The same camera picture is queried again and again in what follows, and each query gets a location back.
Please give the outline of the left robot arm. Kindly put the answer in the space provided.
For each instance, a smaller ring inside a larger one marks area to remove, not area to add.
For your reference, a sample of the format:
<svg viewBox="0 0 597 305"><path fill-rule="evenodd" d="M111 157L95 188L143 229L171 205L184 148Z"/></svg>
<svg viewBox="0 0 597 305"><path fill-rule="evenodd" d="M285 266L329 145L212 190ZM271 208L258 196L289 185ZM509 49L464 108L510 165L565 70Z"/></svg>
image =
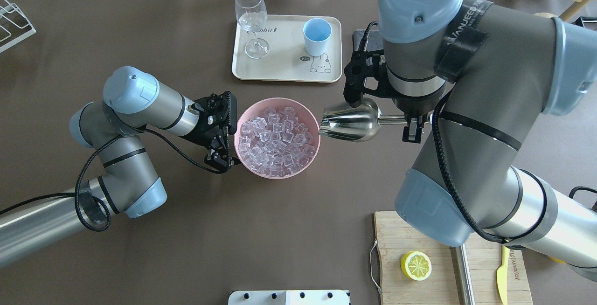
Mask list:
<svg viewBox="0 0 597 305"><path fill-rule="evenodd" d="M105 231L114 215L138 218L167 200L140 136L164 139L161 131L204 147L209 173L226 173L239 160L229 137L237 130L232 92L191 100L132 66L116 69L103 88L103 100L88 103L69 122L79 144L92 148L77 180L66 192L30 199L32 207L1 212L1 266L53 245L81 230Z"/></svg>

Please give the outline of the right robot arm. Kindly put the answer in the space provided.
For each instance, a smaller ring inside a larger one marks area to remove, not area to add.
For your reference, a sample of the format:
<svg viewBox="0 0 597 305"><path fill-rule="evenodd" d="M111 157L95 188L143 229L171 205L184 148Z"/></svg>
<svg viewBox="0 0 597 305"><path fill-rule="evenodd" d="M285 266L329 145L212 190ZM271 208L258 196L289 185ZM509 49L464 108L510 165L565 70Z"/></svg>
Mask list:
<svg viewBox="0 0 597 305"><path fill-rule="evenodd" d="M540 114L565 115L596 80L596 33L486 0L379 0L385 65L346 67L345 103L364 94L404 112L403 140L431 136L395 201L422 234L460 246L477 233L567 263L596 280L596 212L513 161Z"/></svg>

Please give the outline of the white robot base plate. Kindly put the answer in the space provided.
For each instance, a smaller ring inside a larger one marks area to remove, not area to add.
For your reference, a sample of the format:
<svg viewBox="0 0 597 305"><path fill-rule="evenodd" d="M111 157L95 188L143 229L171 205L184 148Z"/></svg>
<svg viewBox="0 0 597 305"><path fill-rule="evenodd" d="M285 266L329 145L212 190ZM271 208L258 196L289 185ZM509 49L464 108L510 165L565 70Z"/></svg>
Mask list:
<svg viewBox="0 0 597 305"><path fill-rule="evenodd" d="M260 290L235 291L229 305L350 305L346 290Z"/></svg>

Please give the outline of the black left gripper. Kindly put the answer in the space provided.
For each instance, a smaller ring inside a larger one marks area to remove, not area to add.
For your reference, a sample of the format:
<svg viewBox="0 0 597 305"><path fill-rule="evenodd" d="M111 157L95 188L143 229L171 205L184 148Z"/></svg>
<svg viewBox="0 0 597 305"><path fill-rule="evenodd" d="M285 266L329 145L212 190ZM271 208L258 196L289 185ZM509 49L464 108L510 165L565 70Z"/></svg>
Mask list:
<svg viewBox="0 0 597 305"><path fill-rule="evenodd" d="M191 143L206 147L205 163L220 173L226 173L236 165L230 135L237 131L237 99L230 91L201 97L186 106L196 122L192 129L182 135Z"/></svg>

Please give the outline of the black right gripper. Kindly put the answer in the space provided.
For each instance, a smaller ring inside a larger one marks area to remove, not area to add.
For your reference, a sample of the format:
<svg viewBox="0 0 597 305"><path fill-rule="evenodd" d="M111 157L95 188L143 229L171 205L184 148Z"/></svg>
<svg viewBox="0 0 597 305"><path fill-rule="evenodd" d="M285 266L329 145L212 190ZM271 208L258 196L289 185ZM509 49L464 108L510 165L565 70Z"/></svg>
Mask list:
<svg viewBox="0 0 597 305"><path fill-rule="evenodd" d="M397 90L390 84L385 63L384 50L354 51L350 62L344 69L346 82L343 90L345 102L352 108L361 105L363 95L396 99ZM377 80L377 88L366 87L366 79ZM405 115L406 126L403 129L402 141L405 143L421 143L424 125L429 115Z"/></svg>

